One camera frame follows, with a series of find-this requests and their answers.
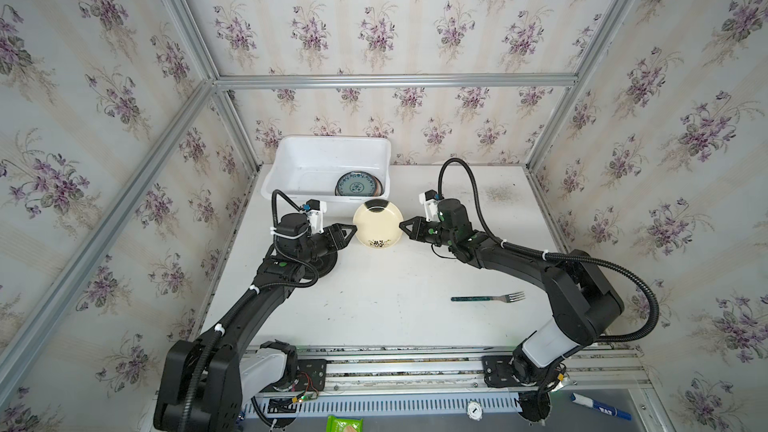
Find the small round gauge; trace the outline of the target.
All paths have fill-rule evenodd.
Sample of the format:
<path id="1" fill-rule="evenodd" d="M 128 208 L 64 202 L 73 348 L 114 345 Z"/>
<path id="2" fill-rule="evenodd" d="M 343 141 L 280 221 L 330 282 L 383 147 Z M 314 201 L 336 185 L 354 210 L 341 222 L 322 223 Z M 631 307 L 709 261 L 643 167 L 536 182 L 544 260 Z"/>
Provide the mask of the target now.
<path id="1" fill-rule="evenodd" d="M 466 414 L 470 420 L 479 422 L 483 418 L 483 407 L 478 401 L 471 400 L 467 403 Z"/>

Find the blue white marker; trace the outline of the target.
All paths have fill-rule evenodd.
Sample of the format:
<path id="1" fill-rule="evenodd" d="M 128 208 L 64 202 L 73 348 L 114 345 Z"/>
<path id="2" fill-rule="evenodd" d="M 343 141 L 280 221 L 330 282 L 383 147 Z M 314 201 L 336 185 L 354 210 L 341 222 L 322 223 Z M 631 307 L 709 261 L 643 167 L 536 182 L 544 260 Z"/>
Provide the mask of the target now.
<path id="1" fill-rule="evenodd" d="M 630 413 L 581 394 L 571 393 L 570 400 L 574 404 L 598 411 L 608 416 L 617 417 L 626 421 L 632 420 L 632 415 Z"/>

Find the cream plate with black patch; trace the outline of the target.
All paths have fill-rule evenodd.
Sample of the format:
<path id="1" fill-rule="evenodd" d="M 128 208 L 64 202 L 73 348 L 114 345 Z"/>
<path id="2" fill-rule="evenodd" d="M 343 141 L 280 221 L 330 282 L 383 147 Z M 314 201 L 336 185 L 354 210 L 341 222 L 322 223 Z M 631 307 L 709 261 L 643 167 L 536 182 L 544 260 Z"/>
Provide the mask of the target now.
<path id="1" fill-rule="evenodd" d="M 402 237 L 400 223 L 404 220 L 399 208 L 384 199 L 368 200 L 358 207 L 353 224 L 355 238 L 363 245 L 384 249 L 394 246 Z"/>

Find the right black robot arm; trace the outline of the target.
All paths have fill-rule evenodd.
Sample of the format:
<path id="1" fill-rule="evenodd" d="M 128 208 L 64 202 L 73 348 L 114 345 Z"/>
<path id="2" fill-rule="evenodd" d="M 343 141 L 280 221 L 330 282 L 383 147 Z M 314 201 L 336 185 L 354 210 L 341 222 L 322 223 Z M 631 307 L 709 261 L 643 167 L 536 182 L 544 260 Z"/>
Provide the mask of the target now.
<path id="1" fill-rule="evenodd" d="M 520 343 L 504 366 L 509 380 L 541 385 L 564 359 L 597 342 L 612 342 L 606 330 L 624 305 L 602 270 L 586 253 L 566 255 L 514 251 L 512 245 L 476 230 L 466 207 L 445 199 L 428 218 L 399 224 L 409 239 L 445 246 L 459 262 L 504 273 L 546 293 L 551 318 Z"/>

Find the white plastic bin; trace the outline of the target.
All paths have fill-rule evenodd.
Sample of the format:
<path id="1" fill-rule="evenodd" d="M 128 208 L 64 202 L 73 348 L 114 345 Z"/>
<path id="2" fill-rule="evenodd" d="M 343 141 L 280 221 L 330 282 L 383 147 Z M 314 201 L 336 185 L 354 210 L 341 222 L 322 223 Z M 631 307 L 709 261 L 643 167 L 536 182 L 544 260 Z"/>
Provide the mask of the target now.
<path id="1" fill-rule="evenodd" d="M 389 140 L 347 136 L 288 136 L 280 142 L 261 195 L 271 197 L 278 189 L 300 204 L 309 199 L 327 203 L 330 217 L 350 218 L 365 201 L 386 199 L 391 189 L 389 165 L 392 146 Z M 350 171 L 365 171 L 383 185 L 378 197 L 336 196 L 338 179 Z"/>

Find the black round plate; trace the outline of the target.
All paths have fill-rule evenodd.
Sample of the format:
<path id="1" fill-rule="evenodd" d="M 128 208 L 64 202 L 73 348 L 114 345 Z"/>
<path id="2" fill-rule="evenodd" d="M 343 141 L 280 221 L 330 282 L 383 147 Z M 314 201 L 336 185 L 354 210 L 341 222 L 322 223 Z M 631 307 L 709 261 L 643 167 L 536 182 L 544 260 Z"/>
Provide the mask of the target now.
<path id="1" fill-rule="evenodd" d="M 338 252 L 325 246 L 316 247 L 304 253 L 301 260 L 308 263 L 304 278 L 311 280 L 313 277 L 321 279 L 328 275 L 338 261 Z"/>

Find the teal patterned plate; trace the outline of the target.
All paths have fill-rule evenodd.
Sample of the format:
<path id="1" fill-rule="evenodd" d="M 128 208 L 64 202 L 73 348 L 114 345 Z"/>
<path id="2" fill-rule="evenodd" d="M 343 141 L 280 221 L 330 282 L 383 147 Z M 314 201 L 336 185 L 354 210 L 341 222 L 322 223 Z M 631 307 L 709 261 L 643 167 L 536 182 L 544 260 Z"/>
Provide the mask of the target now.
<path id="1" fill-rule="evenodd" d="M 378 197 L 383 193 L 383 185 L 371 173 L 350 171 L 338 179 L 334 193 L 342 197 Z"/>

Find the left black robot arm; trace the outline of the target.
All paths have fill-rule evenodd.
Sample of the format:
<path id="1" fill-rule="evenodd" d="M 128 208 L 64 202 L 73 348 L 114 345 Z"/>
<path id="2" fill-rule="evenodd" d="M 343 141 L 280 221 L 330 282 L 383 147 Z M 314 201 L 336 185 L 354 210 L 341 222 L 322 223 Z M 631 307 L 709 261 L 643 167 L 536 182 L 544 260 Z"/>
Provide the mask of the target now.
<path id="1" fill-rule="evenodd" d="M 356 232 L 339 223 L 314 232 L 306 216 L 283 216 L 243 295 L 211 328 L 167 353 L 154 428 L 232 431 L 245 404 L 241 361 L 252 339 L 294 290 L 315 285 L 335 267 Z"/>

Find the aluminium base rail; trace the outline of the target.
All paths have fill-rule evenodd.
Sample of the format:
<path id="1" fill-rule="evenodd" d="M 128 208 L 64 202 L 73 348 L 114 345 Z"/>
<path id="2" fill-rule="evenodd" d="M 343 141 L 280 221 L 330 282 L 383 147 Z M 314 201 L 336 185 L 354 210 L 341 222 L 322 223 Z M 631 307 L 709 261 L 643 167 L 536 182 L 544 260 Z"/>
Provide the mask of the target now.
<path id="1" fill-rule="evenodd" d="M 245 404 L 236 423 L 328 415 L 467 415 L 471 400 L 482 405 L 483 415 L 519 413 L 537 422 L 557 395 L 651 386 L 630 350 L 587 348 L 539 386 L 507 378 L 504 366 L 511 356 L 492 348 L 298 350 L 271 341 L 242 358 Z"/>

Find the green snack packet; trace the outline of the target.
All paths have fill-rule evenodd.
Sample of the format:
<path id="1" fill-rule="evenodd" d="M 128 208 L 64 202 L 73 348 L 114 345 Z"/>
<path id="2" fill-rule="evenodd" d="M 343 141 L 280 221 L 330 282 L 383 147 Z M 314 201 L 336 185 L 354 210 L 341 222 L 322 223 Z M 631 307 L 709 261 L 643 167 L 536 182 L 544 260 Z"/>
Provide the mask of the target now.
<path id="1" fill-rule="evenodd" d="M 326 422 L 326 432 L 362 432 L 364 421 L 329 415 Z"/>

